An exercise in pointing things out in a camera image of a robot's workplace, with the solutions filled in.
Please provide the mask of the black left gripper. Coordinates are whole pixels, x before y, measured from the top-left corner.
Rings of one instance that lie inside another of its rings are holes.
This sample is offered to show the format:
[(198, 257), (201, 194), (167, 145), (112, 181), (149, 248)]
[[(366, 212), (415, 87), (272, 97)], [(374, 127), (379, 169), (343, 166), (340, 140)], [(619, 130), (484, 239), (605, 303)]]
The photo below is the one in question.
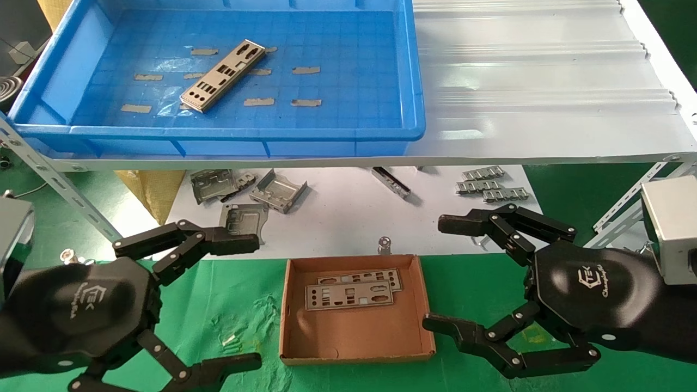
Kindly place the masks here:
[[(68, 384), (69, 391), (129, 391), (102, 378), (144, 349), (172, 377), (162, 391), (220, 391), (230, 375), (261, 368), (261, 355), (186, 366), (152, 332), (162, 307), (159, 285), (170, 285), (206, 255), (244, 255), (259, 248), (256, 234), (181, 220), (115, 241), (120, 259), (107, 264), (23, 271), (2, 307), (2, 377), (89, 365)], [(133, 261), (165, 250), (169, 253), (152, 266), (153, 276)]]

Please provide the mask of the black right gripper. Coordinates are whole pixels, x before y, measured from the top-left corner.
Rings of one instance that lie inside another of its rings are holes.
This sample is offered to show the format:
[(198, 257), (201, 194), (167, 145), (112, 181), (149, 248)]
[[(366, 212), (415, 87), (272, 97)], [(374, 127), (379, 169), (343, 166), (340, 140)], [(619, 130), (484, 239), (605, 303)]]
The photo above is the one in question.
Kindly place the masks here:
[[(695, 285), (668, 285), (650, 256), (575, 246), (573, 226), (515, 204), (442, 215), (438, 230), (488, 236), (515, 263), (531, 266), (532, 298), (540, 306), (527, 302), (490, 328), (433, 313), (423, 317), (425, 330), (450, 336), (459, 352), (486, 359), (505, 378), (584, 372), (602, 357), (589, 342), (695, 363)], [(536, 253), (524, 234), (552, 244)], [(541, 315), (568, 347), (521, 353), (508, 346)]]

